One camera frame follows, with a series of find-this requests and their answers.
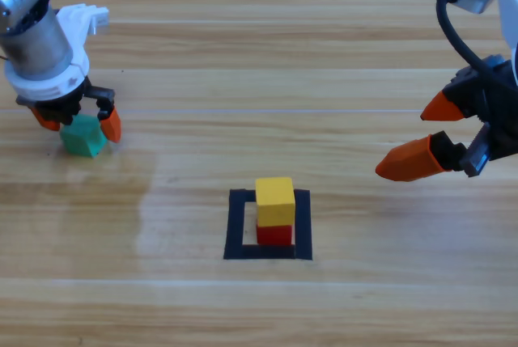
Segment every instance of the green cube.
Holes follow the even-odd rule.
[[[70,154],[91,158],[96,157],[108,141],[97,117],[82,114],[74,116],[71,125],[62,126],[59,135]]]

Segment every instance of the red cube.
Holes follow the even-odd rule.
[[[293,226],[270,226],[257,228],[257,244],[291,246]]]

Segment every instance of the yellow cube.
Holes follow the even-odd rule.
[[[293,226],[295,191],[288,177],[256,180],[257,226]]]

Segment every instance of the wood grain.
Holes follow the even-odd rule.
[[[480,128],[419,119],[465,66],[433,0],[53,5],[78,2],[112,12],[87,49],[124,137],[71,157],[0,78],[2,347],[518,343],[517,158],[477,179],[374,172]],[[450,11],[508,56],[497,6]],[[312,191],[314,261],[223,260],[228,191],[262,176]]]

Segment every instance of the black square outline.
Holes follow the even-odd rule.
[[[295,189],[295,244],[243,244],[244,205],[256,201],[255,190],[231,189],[228,198],[227,241],[224,260],[312,260],[310,192]]]

